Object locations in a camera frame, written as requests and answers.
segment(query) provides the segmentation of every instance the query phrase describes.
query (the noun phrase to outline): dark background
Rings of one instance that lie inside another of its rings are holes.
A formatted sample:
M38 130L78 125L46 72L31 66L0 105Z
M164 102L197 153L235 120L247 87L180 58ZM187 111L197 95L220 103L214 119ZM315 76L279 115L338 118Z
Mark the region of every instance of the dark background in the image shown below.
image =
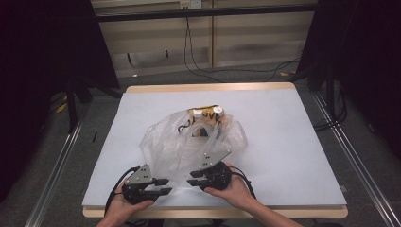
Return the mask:
M1 1L0 201L36 148L51 97L95 81L118 87L98 23L62 18L94 16L90 1Z
M346 94L401 158L401 2L337 2L343 8L315 12L297 73L306 71L309 88L319 90L331 67Z

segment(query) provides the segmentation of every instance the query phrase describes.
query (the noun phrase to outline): hand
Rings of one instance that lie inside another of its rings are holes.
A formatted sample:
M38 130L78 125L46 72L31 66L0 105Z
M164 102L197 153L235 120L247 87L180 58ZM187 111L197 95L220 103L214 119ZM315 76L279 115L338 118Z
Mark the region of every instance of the hand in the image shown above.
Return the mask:
M227 166L231 171L235 171L231 164L227 164ZM229 202L233 207L241 210L247 210L251 203L255 201L242 178L237 175L231 177L230 184L224 190L220 191L212 187L206 187L204 192L215 197L221 197Z
M143 210L153 204L153 201L142 201L132 205L124 199L122 186L125 180L115 189L115 196L110 203L106 216L97 227L114 227L124 224L135 212Z

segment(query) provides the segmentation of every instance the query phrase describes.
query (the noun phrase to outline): finger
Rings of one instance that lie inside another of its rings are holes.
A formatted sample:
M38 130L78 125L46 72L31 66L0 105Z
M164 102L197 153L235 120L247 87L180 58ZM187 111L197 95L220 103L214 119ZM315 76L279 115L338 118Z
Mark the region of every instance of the finger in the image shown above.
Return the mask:
M153 203L154 203L154 201L141 201L131 207L132 212L146 209L147 207L151 206Z
M121 183L120 183L120 185L115 189L115 193L122 193L123 192L123 185L124 185L124 182L127 180L128 178L125 178Z
M236 172L236 169L233 167L231 163L226 163L226 166L229 167L232 172Z
M153 203L154 203L154 201L141 201L136 205L139 206L141 209L145 209L145 208L153 205Z
M209 193L212 196L220 197L221 192L213 187L204 188L204 192Z

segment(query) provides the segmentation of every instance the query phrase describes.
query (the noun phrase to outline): wire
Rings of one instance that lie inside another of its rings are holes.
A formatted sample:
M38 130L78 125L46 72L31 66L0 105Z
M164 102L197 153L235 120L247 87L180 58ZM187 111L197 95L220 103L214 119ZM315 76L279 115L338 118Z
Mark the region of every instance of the wire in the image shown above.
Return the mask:
M107 213L107 211L109 210L110 204L112 203L112 200L113 200L114 196L115 196L115 195L120 195L120 194L122 194L122 193L115 193L115 189L117 189L117 187L120 185L121 181L123 181L123 179L125 178L125 176L126 176L127 174L129 174L130 172L135 172L135 171L138 170L138 169L139 169L139 167L132 167L132 168L130 168L129 170L127 170L127 171L120 177L120 179L118 180L118 182L115 184L115 186L114 186L112 192L110 193L109 198L107 199L106 206L105 206L105 208L104 208L104 216L106 216L106 213ZM124 224L126 224L126 225L128 225L128 226L130 226L130 227L141 227L141 226L145 226L147 223L148 223L148 222L147 222L146 220L144 220L144 219L139 219L139 220L135 221L134 223L131 223L131 222L128 222L128 221L127 221L127 222L125 222Z
M323 131L323 130L332 128L333 126L342 123L345 120L345 118L347 117L348 110L347 110L347 105L345 103L345 97L344 97L342 88L340 88L340 92L339 92L339 95L337 98L337 105L338 105L339 109L341 109L339 115L334 115L333 116L334 119L325 124L320 124L320 122L327 121L327 120L325 120L325 119L320 120L317 124L315 124L313 126L315 131Z
M235 167L235 166L230 166L230 167L238 170L241 173L241 174L239 174L237 172L232 172L232 174L237 175L237 176L241 177L244 180L244 182L248 186L248 189L250 190L251 195L256 199L256 195L254 194L253 188L251 186L251 181L248 180L247 176L245 176L245 173L241 169L239 169L238 167Z
M242 174L240 174L240 173L232 172L231 174L241 177L242 180L244 180L245 184L248 186L248 190L250 190L251 195L256 199L256 195L255 195L254 192L253 192L253 188L252 188L252 186L251 186L251 182L248 181L248 179L247 179L244 175L242 175Z
M203 73L218 73L218 72L254 72L254 73L270 73L270 72L273 72L273 74L272 74L269 78L263 80L263 82L267 82L267 81L269 81L269 80L271 80L271 79L274 78L274 76L275 76L275 74L277 73L278 70L283 69L283 68L285 68L285 67L291 65L291 64L294 63L294 62L298 62L298 60L299 60L299 57L298 57L298 58L296 58L296 59L294 59L294 60L292 60L292 61L286 61L286 62L280 63L278 66L276 66L274 69L271 69L271 70L253 70L253 69L215 69L215 70L204 70L204 69L201 69L201 68L198 67L198 65L197 65L196 62L195 62L194 52L193 52L193 44L192 44L192 36L191 36L191 29L190 29L190 27L189 27L189 20L188 20L188 18L186 18L185 45L184 45L184 50L183 50L183 62L184 62L184 64L185 64L185 67L188 69L189 72L193 73L193 74L196 75L196 76L206 77L206 78L209 78L209 79L213 79L213 80L215 80L215 81L217 81L217 82L225 83L226 81L223 81L223 80L220 80L220 79L216 79L216 78L213 78L213 77L211 77L211 76L204 75L204 74L196 73L196 72L194 72L193 70L191 70L191 69L189 68L189 66L187 65L187 63L186 63L186 48L187 48L187 39L188 39L188 37L189 37L189 45L190 45L190 53L191 53L192 62L194 63L195 67L196 67L198 70L200 70L201 72L203 72Z

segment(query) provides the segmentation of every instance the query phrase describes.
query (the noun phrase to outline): plastic bag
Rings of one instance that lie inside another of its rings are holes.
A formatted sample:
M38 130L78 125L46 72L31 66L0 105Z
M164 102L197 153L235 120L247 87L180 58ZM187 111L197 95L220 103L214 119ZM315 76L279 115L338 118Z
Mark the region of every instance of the plastic bag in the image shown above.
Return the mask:
M245 131L218 106L193 108L167 116L146 131L141 141L153 177L187 185L205 153L230 150L223 161L232 162L248 146Z

